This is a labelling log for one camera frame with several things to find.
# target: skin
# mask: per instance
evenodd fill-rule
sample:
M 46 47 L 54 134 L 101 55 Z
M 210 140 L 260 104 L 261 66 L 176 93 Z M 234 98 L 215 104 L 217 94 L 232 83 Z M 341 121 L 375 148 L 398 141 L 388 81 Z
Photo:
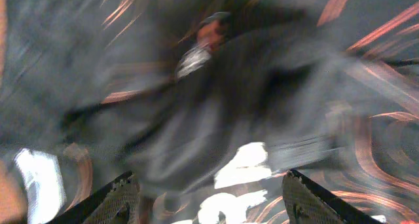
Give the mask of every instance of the skin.
M 216 51 L 224 42 L 223 35 L 228 27 L 220 25 L 219 20 L 215 20 L 202 27 L 197 33 L 198 44 L 208 48 L 210 52 Z

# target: black object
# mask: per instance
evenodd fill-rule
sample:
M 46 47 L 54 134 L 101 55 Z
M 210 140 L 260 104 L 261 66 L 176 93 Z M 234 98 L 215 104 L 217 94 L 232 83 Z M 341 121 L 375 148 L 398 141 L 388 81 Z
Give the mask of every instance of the black object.
M 138 223 L 139 184 L 132 172 L 108 183 L 72 209 L 50 223 Z
M 283 201 L 293 223 L 380 223 L 296 170 L 282 181 Z

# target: dark fabric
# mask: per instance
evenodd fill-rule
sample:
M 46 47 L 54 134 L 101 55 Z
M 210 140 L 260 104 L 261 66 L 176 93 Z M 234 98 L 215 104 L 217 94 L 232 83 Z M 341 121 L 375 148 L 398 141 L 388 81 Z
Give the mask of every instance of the dark fabric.
M 7 1 L 3 147 L 60 154 L 63 142 L 81 143 L 93 163 L 133 170 L 150 196 L 211 183 L 251 141 L 276 151 L 307 136 L 334 136 L 329 102 L 347 103 L 350 115 L 418 115 L 414 94 L 384 87 L 416 92 L 413 84 L 342 53 L 416 0 L 348 0 L 339 18 L 321 26 L 328 0 Z M 380 4 L 386 6 L 377 9 Z M 208 66 L 173 82 L 177 61 L 194 42 L 179 40 L 217 11 L 233 13 L 234 38 Z M 381 35 L 361 48 L 391 38 L 398 37 Z M 383 57 L 416 54 L 410 48 Z M 100 104 L 110 93 L 131 90 L 147 94 Z

